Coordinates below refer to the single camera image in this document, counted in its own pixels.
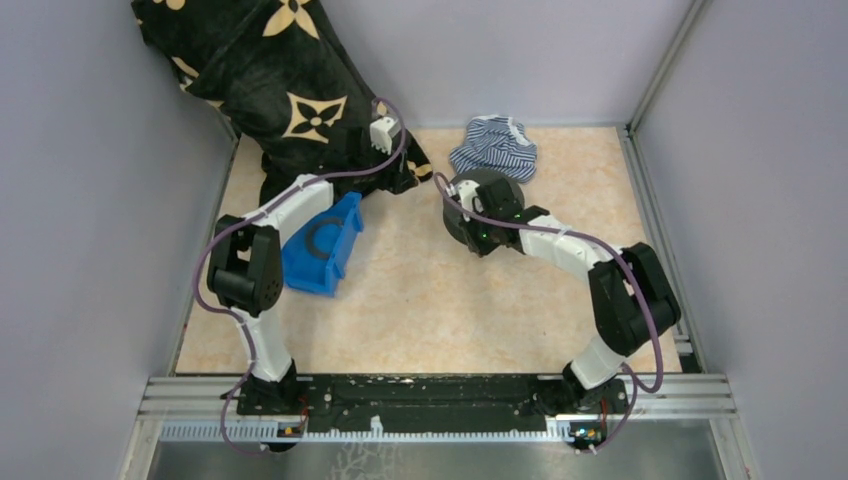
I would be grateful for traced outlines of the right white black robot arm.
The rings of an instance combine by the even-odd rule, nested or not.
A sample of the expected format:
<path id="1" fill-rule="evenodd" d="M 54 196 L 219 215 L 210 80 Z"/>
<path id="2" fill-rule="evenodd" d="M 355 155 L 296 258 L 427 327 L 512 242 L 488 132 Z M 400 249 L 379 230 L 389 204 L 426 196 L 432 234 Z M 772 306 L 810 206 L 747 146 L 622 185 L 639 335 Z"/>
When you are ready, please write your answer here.
<path id="1" fill-rule="evenodd" d="M 461 208 L 446 223 L 471 252 L 486 256 L 507 247 L 588 286 L 596 334 L 563 370 L 569 408 L 590 411 L 602 398 L 602 385 L 644 344 L 662 357 L 659 338 L 682 312 L 652 247 L 643 242 L 613 247 L 577 232 L 548 210 L 525 205 L 519 187 L 499 175 L 454 180 L 450 191 Z"/>

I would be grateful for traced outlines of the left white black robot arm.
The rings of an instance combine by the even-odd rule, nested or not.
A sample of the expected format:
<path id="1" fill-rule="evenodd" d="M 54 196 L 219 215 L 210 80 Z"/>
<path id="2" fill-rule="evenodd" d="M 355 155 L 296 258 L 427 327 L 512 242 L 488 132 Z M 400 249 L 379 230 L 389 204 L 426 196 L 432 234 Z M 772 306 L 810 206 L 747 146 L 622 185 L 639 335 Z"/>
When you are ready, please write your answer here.
<path id="1" fill-rule="evenodd" d="M 332 207 L 335 180 L 376 175 L 408 149 L 408 131 L 399 124 L 388 127 L 377 120 L 369 135 L 373 149 L 388 151 L 386 160 L 364 170 L 300 175 L 246 216 L 220 218 L 193 273 L 196 303 L 208 312 L 229 316 L 240 331 L 247 367 L 232 390 L 257 392 L 277 414 L 292 411 L 300 399 L 295 361 L 281 339 L 281 322 L 274 311 L 284 287 L 283 245 Z"/>

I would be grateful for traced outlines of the black cable spool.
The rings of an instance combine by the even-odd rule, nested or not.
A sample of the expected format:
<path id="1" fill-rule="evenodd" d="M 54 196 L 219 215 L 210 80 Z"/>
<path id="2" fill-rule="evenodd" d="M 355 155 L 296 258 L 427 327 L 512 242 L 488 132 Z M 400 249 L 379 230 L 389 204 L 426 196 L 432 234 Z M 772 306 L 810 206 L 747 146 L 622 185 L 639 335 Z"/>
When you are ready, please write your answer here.
<path id="1" fill-rule="evenodd" d="M 514 179 L 490 168 L 476 168 L 457 174 L 451 181 L 451 184 L 459 184 L 462 181 L 470 180 L 477 183 L 486 182 L 503 178 L 510 186 L 513 195 L 517 198 L 522 207 L 525 206 L 525 197 L 521 189 L 521 185 Z M 465 244 L 464 236 L 460 229 L 460 223 L 463 220 L 462 214 L 455 208 L 449 205 L 447 201 L 443 202 L 443 223 L 448 233 L 461 244 Z"/>

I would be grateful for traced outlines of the blue plastic bin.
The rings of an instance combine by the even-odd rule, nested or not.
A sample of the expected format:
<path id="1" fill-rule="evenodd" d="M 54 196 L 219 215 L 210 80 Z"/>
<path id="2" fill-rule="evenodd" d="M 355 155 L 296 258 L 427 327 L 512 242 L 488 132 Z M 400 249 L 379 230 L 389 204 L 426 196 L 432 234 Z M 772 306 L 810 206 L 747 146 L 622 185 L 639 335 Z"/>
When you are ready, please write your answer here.
<path id="1" fill-rule="evenodd" d="M 364 230 L 361 200 L 359 193 L 345 194 L 286 241 L 281 256 L 287 288 L 335 296 L 357 237 Z"/>

